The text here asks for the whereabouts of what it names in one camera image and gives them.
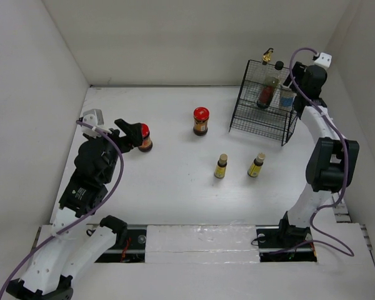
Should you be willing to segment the white shaker silver lid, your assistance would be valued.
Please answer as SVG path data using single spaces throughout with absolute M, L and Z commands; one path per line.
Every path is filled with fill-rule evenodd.
M 290 111 L 293 106 L 296 94 L 288 87 L 280 87 L 279 107 L 285 111 Z

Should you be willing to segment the clear glass oil bottle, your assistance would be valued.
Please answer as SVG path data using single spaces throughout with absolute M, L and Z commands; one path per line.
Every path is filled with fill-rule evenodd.
M 268 64 L 271 61 L 271 56 L 274 52 L 274 48 L 270 47 L 263 55 L 261 63 L 257 69 L 257 82 L 264 86 L 264 82 L 268 72 Z

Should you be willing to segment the soy sauce bottle black cap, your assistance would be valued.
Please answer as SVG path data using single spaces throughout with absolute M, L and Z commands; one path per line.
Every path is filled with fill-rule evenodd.
M 274 92 L 279 86 L 281 71 L 284 63 L 277 61 L 272 69 L 266 71 L 262 82 L 262 91 L 257 99 L 257 106 L 260 109 L 267 109 L 273 99 Z

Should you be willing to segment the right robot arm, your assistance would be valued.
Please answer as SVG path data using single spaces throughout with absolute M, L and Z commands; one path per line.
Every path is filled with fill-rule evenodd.
M 284 82 L 296 92 L 293 109 L 309 129 L 315 148 L 306 166 L 306 187 L 276 231 L 282 248 L 307 244 L 316 213 L 326 207 L 325 202 L 333 194 L 343 194 L 353 179 L 359 143 L 346 139 L 329 117 L 326 103 L 320 97 L 327 77 L 320 64 L 305 66 L 295 62 Z

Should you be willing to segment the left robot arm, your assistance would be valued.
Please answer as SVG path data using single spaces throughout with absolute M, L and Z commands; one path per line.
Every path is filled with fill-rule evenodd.
M 66 186 L 51 235 L 38 244 L 9 275 L 0 290 L 16 299 L 71 299 L 83 272 L 111 247 L 128 246 L 128 225 L 106 216 L 87 241 L 74 250 L 86 224 L 114 193 L 106 186 L 123 154 L 143 144 L 142 125 L 115 120 L 117 129 L 103 129 L 96 121 L 77 120 L 87 139 L 78 150 L 75 170 Z

